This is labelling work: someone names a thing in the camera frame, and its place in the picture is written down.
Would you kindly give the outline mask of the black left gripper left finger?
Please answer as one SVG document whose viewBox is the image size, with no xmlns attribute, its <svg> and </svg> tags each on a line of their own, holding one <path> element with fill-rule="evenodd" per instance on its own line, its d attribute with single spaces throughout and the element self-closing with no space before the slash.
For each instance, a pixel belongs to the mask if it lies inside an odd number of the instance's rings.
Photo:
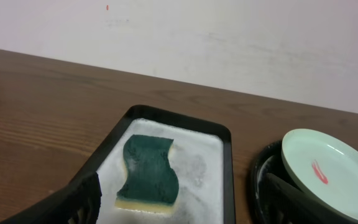
<svg viewBox="0 0 358 224">
<path fill-rule="evenodd" d="M 2 224 L 88 223 L 95 224 L 101 207 L 98 174 L 88 173 L 74 180 Z"/>
</svg>

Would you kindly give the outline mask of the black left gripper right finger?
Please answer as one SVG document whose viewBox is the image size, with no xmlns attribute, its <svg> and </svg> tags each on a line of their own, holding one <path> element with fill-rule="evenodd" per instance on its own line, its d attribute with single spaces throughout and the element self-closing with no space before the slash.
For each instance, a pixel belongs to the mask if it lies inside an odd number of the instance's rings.
<svg viewBox="0 0 358 224">
<path fill-rule="evenodd" d="M 271 173 L 264 177 L 264 211 L 269 223 L 352 223 Z"/>
</svg>

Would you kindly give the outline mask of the green and yellow sponge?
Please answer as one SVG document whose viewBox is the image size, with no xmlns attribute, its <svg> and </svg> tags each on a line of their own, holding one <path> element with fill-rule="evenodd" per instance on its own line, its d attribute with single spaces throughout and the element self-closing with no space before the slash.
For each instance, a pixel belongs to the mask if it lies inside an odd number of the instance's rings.
<svg viewBox="0 0 358 224">
<path fill-rule="evenodd" d="M 168 159 L 173 139 L 140 134 L 124 144 L 126 181 L 114 206 L 125 210 L 170 213 L 179 191 L 179 180 Z"/>
</svg>

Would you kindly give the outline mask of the large mint green plate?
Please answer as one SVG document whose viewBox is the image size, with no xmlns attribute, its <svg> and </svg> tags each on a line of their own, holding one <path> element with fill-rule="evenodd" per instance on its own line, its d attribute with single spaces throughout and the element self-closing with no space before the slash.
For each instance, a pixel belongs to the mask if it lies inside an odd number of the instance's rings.
<svg viewBox="0 0 358 224">
<path fill-rule="evenodd" d="M 358 222 L 357 150 L 328 134 L 294 129 L 282 139 L 282 161 L 305 194 Z"/>
</svg>

